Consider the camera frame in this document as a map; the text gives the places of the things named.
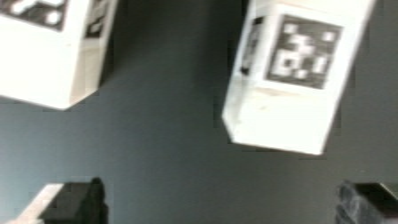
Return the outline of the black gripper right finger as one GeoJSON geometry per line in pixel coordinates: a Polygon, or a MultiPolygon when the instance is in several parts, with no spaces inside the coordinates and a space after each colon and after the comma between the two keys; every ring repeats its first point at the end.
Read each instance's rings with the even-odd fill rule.
{"type": "Polygon", "coordinates": [[[338,186],[335,224],[398,224],[398,183],[356,183],[338,186]]]}

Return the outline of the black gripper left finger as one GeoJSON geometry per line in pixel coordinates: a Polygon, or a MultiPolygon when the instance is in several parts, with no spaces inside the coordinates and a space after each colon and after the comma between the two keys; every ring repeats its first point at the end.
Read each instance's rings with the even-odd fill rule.
{"type": "Polygon", "coordinates": [[[102,179],[49,184],[17,218],[17,224],[109,224],[102,179]]]}

